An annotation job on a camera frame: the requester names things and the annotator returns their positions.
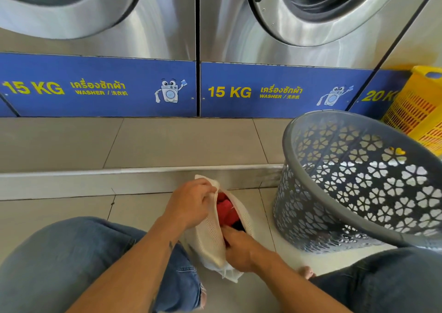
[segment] forearm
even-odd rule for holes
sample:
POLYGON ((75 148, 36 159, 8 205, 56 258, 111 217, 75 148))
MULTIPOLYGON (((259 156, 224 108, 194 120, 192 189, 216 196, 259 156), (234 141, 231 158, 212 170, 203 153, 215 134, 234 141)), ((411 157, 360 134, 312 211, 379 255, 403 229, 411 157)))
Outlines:
POLYGON ((105 271, 66 313, 146 313, 152 310, 172 249, 184 228, 164 217, 105 271))
POLYGON ((255 256, 255 272, 278 299, 284 313, 351 313, 301 277, 274 252, 255 256))

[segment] yellow plastic laundry basket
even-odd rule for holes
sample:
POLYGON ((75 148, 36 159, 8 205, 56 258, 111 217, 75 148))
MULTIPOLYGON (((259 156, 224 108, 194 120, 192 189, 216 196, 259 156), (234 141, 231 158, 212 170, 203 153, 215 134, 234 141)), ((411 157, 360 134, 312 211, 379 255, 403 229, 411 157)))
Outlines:
POLYGON ((415 66, 382 121, 442 154, 442 68, 415 66))

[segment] white mesh bag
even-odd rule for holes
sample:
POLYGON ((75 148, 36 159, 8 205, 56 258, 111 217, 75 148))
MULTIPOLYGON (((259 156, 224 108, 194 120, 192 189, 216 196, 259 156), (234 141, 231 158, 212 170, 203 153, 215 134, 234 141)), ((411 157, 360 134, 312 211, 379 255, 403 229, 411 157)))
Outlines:
POLYGON ((217 271, 224 278, 232 282, 238 282, 238 278, 243 274, 234 269, 225 259, 225 244, 218 222, 217 197, 218 191, 224 192, 232 202, 240 221, 247 234, 255 237, 250 215, 244 205, 229 191, 220 188, 216 180, 209 179, 204 176, 196 175, 195 179, 205 178, 214 187, 217 188, 216 193, 210 201, 209 215, 198 226, 188 229, 185 233, 186 241, 191 248, 198 254, 201 263, 208 269, 217 271))

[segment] yellow basket handle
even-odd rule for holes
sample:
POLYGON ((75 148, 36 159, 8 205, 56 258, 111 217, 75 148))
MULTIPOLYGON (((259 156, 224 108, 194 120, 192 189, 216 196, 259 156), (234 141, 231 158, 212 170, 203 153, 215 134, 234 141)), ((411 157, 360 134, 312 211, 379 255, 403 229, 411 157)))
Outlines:
POLYGON ((433 66, 418 65, 412 69, 413 73, 418 73, 425 78, 428 78, 435 83, 442 85, 442 68, 433 66))

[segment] gray plastic laundry basket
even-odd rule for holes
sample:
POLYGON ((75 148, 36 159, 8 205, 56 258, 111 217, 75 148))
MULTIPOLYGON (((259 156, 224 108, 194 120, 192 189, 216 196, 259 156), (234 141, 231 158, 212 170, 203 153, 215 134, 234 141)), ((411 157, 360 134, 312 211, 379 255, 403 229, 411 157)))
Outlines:
POLYGON ((273 216, 295 247, 442 252, 442 163, 419 143, 362 115, 321 110, 291 121, 282 145, 273 216))

